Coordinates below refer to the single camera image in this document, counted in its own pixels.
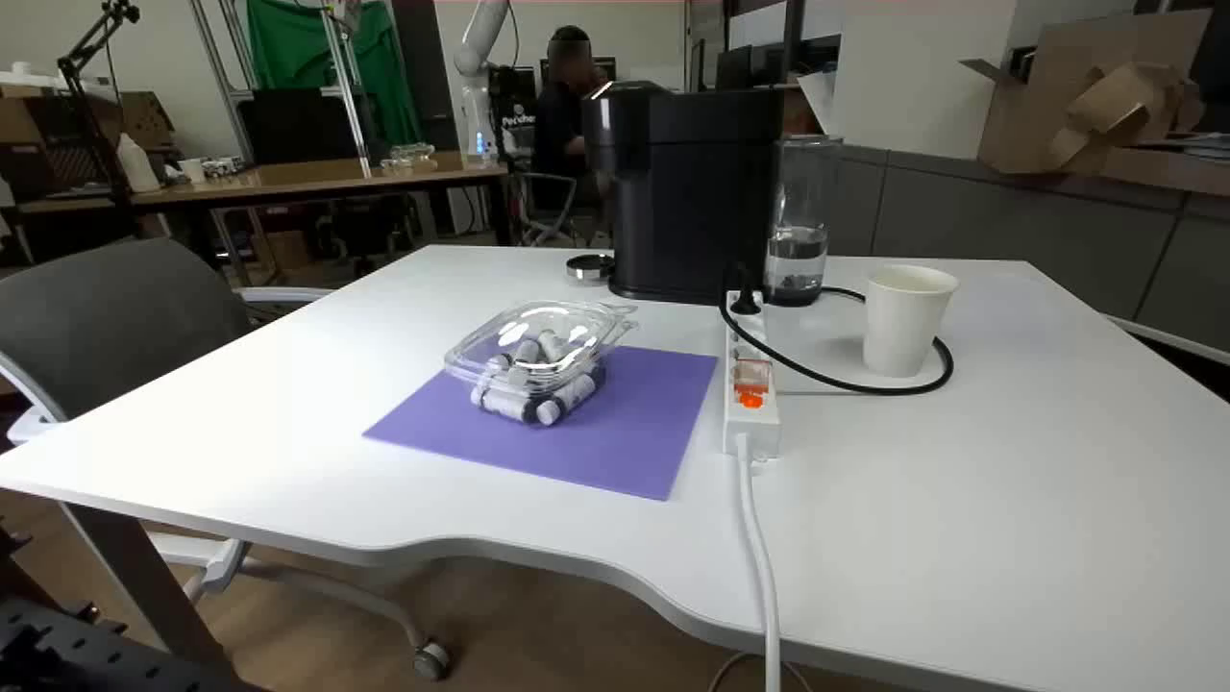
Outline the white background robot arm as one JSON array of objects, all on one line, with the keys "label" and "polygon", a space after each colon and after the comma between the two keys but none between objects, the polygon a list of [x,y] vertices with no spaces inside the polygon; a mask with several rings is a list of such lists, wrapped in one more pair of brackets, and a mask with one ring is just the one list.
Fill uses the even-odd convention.
[{"label": "white background robot arm", "polygon": [[502,18],[510,15],[510,0],[473,0],[473,12],[463,28],[455,68],[463,85],[463,158],[470,164],[493,164],[493,115],[487,115],[487,59],[496,50],[496,37],[502,29]]}]

